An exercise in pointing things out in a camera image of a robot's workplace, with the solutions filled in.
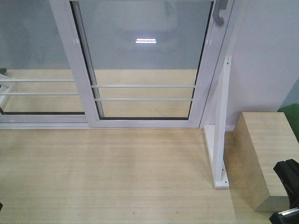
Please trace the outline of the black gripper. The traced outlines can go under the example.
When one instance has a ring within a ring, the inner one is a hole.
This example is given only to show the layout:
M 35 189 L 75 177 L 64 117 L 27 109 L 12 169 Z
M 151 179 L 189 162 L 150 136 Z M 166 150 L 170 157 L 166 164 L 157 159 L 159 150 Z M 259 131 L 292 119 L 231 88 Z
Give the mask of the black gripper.
M 274 212 L 269 220 L 272 224 L 299 223 L 299 163 L 294 159 L 279 161 L 273 170 L 282 182 L 289 199 L 290 210 Z

